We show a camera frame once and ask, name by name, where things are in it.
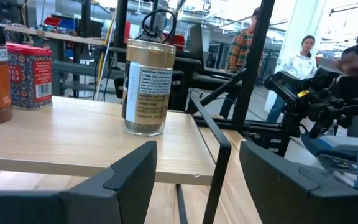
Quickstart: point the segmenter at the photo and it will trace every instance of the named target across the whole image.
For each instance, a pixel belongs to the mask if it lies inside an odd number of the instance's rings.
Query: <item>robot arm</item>
[[[358,114],[358,99],[345,101],[332,95],[331,89],[338,76],[338,73],[319,68],[313,78],[304,80],[287,72],[278,72],[266,79],[265,87],[277,93],[287,104],[282,126],[287,125],[284,124],[287,120],[285,117],[294,114],[301,118],[308,116],[316,122],[309,133],[311,138],[317,138],[325,132],[334,120],[345,128],[350,126],[352,117]]]

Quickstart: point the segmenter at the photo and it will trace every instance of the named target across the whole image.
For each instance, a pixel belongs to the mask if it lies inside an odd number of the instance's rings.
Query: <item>woman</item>
[[[312,57],[310,53],[315,42],[316,39],[311,35],[303,38],[302,50],[280,63],[282,71],[286,71],[300,80],[312,77],[317,71],[316,59]],[[285,101],[279,96],[276,97],[276,101],[267,116],[266,122],[276,123],[284,105]]]

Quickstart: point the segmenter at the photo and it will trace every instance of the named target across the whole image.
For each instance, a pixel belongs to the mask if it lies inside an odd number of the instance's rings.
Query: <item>black metal frame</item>
[[[195,114],[197,111],[199,111],[201,117],[194,116],[196,124],[198,126],[209,127],[219,143],[219,153],[218,158],[215,161],[216,167],[214,170],[211,188],[208,195],[208,202],[204,213],[203,224],[213,223],[214,221],[216,209],[219,203],[219,197],[223,186],[224,176],[231,153],[231,144],[227,140],[221,129],[235,129],[240,133],[263,133],[263,136],[261,138],[258,138],[258,135],[256,134],[254,140],[260,141],[259,143],[265,146],[264,148],[267,149],[269,149],[271,146],[277,147],[278,153],[281,156],[285,154],[288,143],[290,141],[290,133],[283,131],[279,124],[268,124],[257,121],[247,121],[246,123],[244,123],[249,106],[250,97],[254,89],[254,83],[257,79],[258,66],[253,65],[259,64],[265,43],[266,33],[270,25],[270,18],[272,16],[274,3],[275,0],[262,0],[258,18],[259,22],[256,26],[254,38],[252,40],[250,48],[250,53],[247,58],[246,69],[243,72],[237,74],[232,80],[229,80],[227,83],[220,86],[217,90],[213,91],[202,101],[198,101],[198,99],[190,97],[190,107],[186,112],[189,114]],[[122,37],[124,36],[124,23],[126,20],[126,15],[123,14],[125,14],[127,11],[127,0],[120,0],[118,2],[117,8],[119,9],[119,14],[117,16],[117,29],[114,46],[123,47],[124,45],[122,42]],[[238,93],[237,99],[242,103],[236,105],[234,109],[233,121],[226,119],[213,119],[212,117],[210,117],[204,106],[216,99],[222,93],[229,91],[229,89],[240,80],[242,80],[242,86],[240,92]],[[185,103],[183,97],[180,97],[180,99],[178,100],[181,103]],[[275,143],[273,139],[278,139],[280,140],[280,142]],[[181,218],[180,221],[181,223],[186,224],[187,217],[183,199],[183,192],[181,191],[181,187],[178,185],[177,196]]]
[[[218,208],[224,176],[226,174],[227,165],[229,164],[231,144],[198,99],[191,97],[190,100],[197,107],[201,117],[205,121],[205,125],[210,128],[219,143],[218,158],[216,160],[213,158],[216,166],[203,219],[203,224],[209,224],[214,222],[216,209]]]

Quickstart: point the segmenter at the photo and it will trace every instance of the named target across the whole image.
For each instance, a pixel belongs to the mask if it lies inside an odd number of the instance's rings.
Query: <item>white hoodie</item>
[[[316,58],[302,56],[301,52],[297,52],[284,60],[279,60],[278,65],[281,71],[286,71],[300,80],[313,77],[317,71]]]

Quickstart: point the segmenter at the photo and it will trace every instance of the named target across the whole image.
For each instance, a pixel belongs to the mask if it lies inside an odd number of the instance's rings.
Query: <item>cable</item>
[[[142,29],[144,30],[144,32],[145,32],[146,35],[148,35],[148,36],[150,36],[150,37],[157,37],[157,34],[156,34],[156,33],[152,32],[152,31],[148,30],[148,28],[146,28],[146,24],[145,24],[145,23],[146,23],[146,20],[147,20],[150,16],[152,16],[152,15],[154,15],[154,14],[156,14],[156,13],[159,13],[159,12],[167,12],[167,13],[171,14],[172,17],[173,17],[172,29],[171,29],[171,31],[169,32],[169,34],[167,35],[167,37],[164,39],[164,41],[162,42],[162,43],[164,44],[170,37],[172,38],[171,41],[173,41],[172,34],[174,33],[175,29],[177,28],[177,17],[176,17],[176,15],[175,15],[172,11],[169,11],[169,10],[167,10],[167,9],[157,9],[157,10],[154,10],[154,11],[150,12],[150,13],[147,14],[147,15],[143,18],[143,20],[142,20]]]
[[[139,38],[143,37],[144,34],[138,35],[137,37],[135,37],[135,40],[138,40]]]
[[[110,63],[109,71],[108,71],[108,74],[107,74],[106,86],[104,87],[104,93],[103,93],[103,97],[102,97],[102,100],[101,100],[103,102],[106,102],[107,85],[109,83],[109,79],[110,79],[111,72],[112,72],[112,66],[114,65],[114,62],[115,62],[115,59],[112,59],[111,63]]]
[[[303,136],[307,136],[309,134],[309,131],[305,125],[299,124],[299,127],[303,128],[303,130],[304,130],[304,133],[302,133]]]
[[[23,23],[24,23],[24,25],[25,25],[26,27],[27,27],[27,23],[25,22],[25,17],[24,17],[24,7],[25,7],[26,5],[28,5],[28,4],[29,4],[30,2],[32,2],[32,1],[33,1],[33,0],[28,0],[27,3],[23,4],[22,7],[21,7],[21,9],[20,9],[20,14],[21,14],[21,16],[22,16],[22,18],[23,18]],[[27,38],[28,38],[29,41],[31,40],[29,34],[27,34]]]
[[[42,23],[42,21],[44,21],[45,1],[46,1],[46,0],[44,0],[44,3],[42,3],[41,23]]]
[[[203,9],[204,9],[204,11],[210,10],[211,9],[211,3],[210,2],[204,3]]]
[[[96,89],[96,98],[95,100],[98,100],[98,95],[99,95],[99,90],[100,90],[100,82],[102,81],[102,74],[103,74],[103,70],[104,70],[104,65],[106,64],[106,58],[107,55],[109,53],[109,46],[110,46],[110,42],[111,42],[111,35],[113,32],[113,24],[116,21],[116,16],[117,16],[117,12],[114,12],[114,15],[112,16],[112,20],[111,20],[111,24],[108,30],[108,33],[106,35],[106,40],[104,41],[104,43],[106,44],[106,53],[102,53],[101,55],[101,60],[99,61],[99,73],[98,73],[98,81],[97,81],[97,89]]]

